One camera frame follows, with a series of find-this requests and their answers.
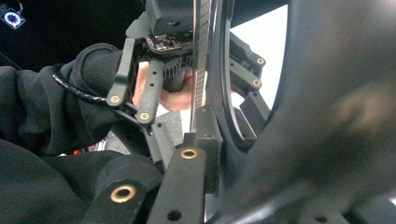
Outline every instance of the brass grommet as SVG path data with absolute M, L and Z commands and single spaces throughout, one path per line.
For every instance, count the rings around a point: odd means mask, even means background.
M 111 193 L 111 201 L 114 203 L 126 203 L 136 194 L 136 189 L 132 185 L 121 185 Z
M 265 62 L 265 60 L 262 59 L 262 58 L 259 58 L 259 59 L 257 60 L 257 63 L 259 63 L 259 64 L 263 64 L 264 62 Z
M 120 101 L 120 97 L 119 96 L 112 96 L 110 97 L 110 102 L 111 103 L 118 103 Z
M 198 152 L 195 149 L 185 149 L 181 151 L 180 155 L 186 160 L 191 160 L 198 156 Z
M 141 113 L 139 117 L 143 120 L 149 119 L 149 113 Z
M 257 87 L 258 87 L 258 86 L 260 86 L 261 84 L 262 84 L 262 82 L 261 82 L 259 79 L 254 79 L 254 80 L 253 80 L 253 85 L 254 85 L 254 86 L 257 86 Z

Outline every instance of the black hoodie sleeve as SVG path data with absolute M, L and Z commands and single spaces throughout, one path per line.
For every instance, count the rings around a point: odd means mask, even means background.
M 120 56 L 121 51 L 111 45 L 93 45 L 60 72 L 81 90 L 106 97 Z M 106 136 L 115 121 L 112 110 L 67 93 L 53 79 L 54 70 L 45 67 L 36 73 L 0 67 L 0 138 L 54 156 Z

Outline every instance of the hand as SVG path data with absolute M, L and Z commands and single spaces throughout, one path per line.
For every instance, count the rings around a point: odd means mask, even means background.
M 149 63 L 140 63 L 137 73 L 136 87 L 132 99 L 134 105 L 140 106 L 145 88 L 146 79 L 149 74 Z M 169 111 L 179 111 L 191 107 L 191 89 L 192 89 L 192 70 L 187 70 L 184 76 L 183 87 L 181 91 L 169 92 L 163 90 L 161 93 L 160 104 Z

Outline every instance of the bolt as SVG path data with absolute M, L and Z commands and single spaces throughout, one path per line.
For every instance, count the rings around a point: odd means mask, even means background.
M 259 63 L 259 64 L 263 64 L 264 62 L 265 62 L 265 60 L 262 59 L 262 58 L 259 58 L 259 59 L 257 60 L 257 63 Z
M 261 82 L 259 79 L 254 79 L 254 80 L 253 80 L 253 85 L 254 85 L 254 86 L 258 87 L 258 86 L 260 86 L 261 84 L 262 84 L 262 82 Z
M 141 113 L 140 118 L 143 120 L 149 119 L 149 114 L 148 113 Z
M 120 101 L 120 97 L 119 96 L 112 96 L 110 98 L 111 103 L 118 103 Z

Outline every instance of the blue light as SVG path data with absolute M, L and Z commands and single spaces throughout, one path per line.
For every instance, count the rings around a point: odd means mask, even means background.
M 14 30 L 20 28 L 26 22 L 26 19 L 12 8 L 1 15 L 1 20 Z

